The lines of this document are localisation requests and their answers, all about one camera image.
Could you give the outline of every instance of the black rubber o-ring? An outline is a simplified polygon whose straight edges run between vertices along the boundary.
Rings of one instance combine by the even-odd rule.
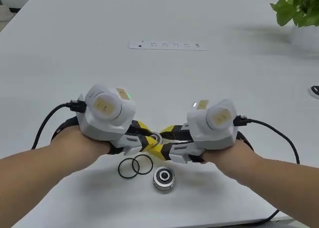
[[[152,166],[151,166],[151,169],[150,169],[149,171],[147,171],[147,172],[140,172],[140,170],[138,170],[138,171],[135,170],[135,167],[134,167],[133,162],[136,161],[137,163],[139,163],[139,162],[136,160],[136,158],[137,158],[137,157],[141,157],[141,156],[147,157],[147,158],[151,161],[151,165],[152,165]],[[153,166],[154,166],[153,160],[152,160],[148,155],[145,155],[145,154],[137,155],[137,156],[134,157],[133,160],[132,160],[132,168],[133,168],[133,170],[136,172],[136,175],[137,175],[137,174],[139,174],[139,175],[146,175],[146,174],[150,173],[150,172],[153,170]]]
[[[122,174],[121,174],[121,172],[120,172],[120,167],[121,167],[121,164],[124,162],[124,161],[126,161],[126,160],[132,160],[132,167],[133,167],[133,170],[136,172],[134,175],[132,175],[131,177],[125,177],[125,176],[123,176]],[[135,168],[134,168],[134,162],[136,162],[137,163],[137,165],[138,165],[138,171],[136,171],[135,170]],[[119,166],[118,166],[118,173],[119,173],[119,175],[122,177],[122,178],[124,178],[124,179],[131,179],[131,178],[133,178],[133,177],[136,177],[137,175],[138,175],[138,172],[140,171],[140,164],[139,164],[139,162],[137,161],[137,160],[135,160],[134,158],[125,158],[124,160],[122,160],[120,163],[119,163]]]

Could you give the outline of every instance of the power strip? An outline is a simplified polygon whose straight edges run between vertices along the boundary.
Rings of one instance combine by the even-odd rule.
[[[207,51],[198,42],[163,42],[155,40],[130,41],[129,48],[132,49],[154,49],[154,50],[193,50]]]

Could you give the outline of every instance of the metal ring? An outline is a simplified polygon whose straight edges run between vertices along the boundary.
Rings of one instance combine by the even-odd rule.
[[[131,177],[125,177],[125,176],[123,176],[122,174],[121,174],[121,172],[120,172],[120,167],[121,167],[121,164],[124,162],[124,161],[126,161],[126,160],[132,160],[132,167],[133,167],[133,170],[136,172],[134,175],[132,175]],[[134,168],[134,162],[136,162],[137,163],[137,165],[138,165],[138,170],[136,171],[135,170],[135,168]],[[133,178],[133,177],[136,177],[137,175],[138,175],[138,172],[140,171],[140,164],[139,164],[139,162],[137,161],[137,160],[135,160],[135,158],[125,158],[124,160],[122,160],[120,163],[119,163],[119,166],[118,166],[118,173],[119,173],[119,175],[122,177],[122,178],[124,178],[124,179],[131,179],[131,178]]]
[[[151,166],[151,169],[150,169],[149,171],[147,171],[147,172],[140,172],[140,169],[139,169],[138,171],[135,170],[135,167],[134,167],[133,162],[136,161],[137,163],[139,163],[139,162],[136,160],[136,158],[137,158],[137,157],[141,157],[141,156],[147,157],[147,158],[151,161],[151,165],[152,165],[152,166]],[[150,172],[153,170],[153,166],[154,166],[153,160],[152,160],[148,155],[140,154],[140,155],[137,155],[136,157],[132,158],[132,168],[133,168],[133,170],[136,172],[136,175],[137,175],[137,174],[139,174],[139,175],[146,175],[146,174],[150,173]]]
[[[161,172],[159,173],[159,178],[160,178],[162,181],[164,181],[164,182],[168,181],[168,180],[169,180],[169,177],[170,177],[170,174],[169,174],[167,171],[161,171]]]

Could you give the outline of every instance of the white table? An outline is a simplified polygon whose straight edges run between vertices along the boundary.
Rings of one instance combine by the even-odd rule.
[[[184,123],[198,99],[230,98],[240,114],[290,137],[303,164],[319,166],[319,101],[307,93],[318,84],[319,56],[286,42],[290,28],[276,25],[269,2],[30,0],[0,33],[0,156],[29,149],[54,106],[102,83],[128,88],[138,105],[136,119],[154,131]],[[208,51],[132,50],[134,39],[199,41]],[[39,145],[71,116],[59,111]],[[289,145],[272,131],[253,124],[240,130],[259,154],[294,161]],[[213,164],[165,163],[177,183],[163,195],[152,174],[121,179],[122,159],[102,157],[64,179],[16,228],[209,227],[274,211]]]

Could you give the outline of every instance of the hand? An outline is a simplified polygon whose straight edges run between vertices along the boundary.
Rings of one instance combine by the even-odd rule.
[[[233,147],[223,150],[212,150],[203,153],[202,158],[213,162],[226,176],[243,183],[245,174],[263,160],[244,142],[236,140]]]
[[[108,154],[110,144],[90,139],[82,134],[79,126],[72,126],[51,141],[50,149],[56,149],[68,159],[71,172],[76,172],[93,164],[101,155]]]

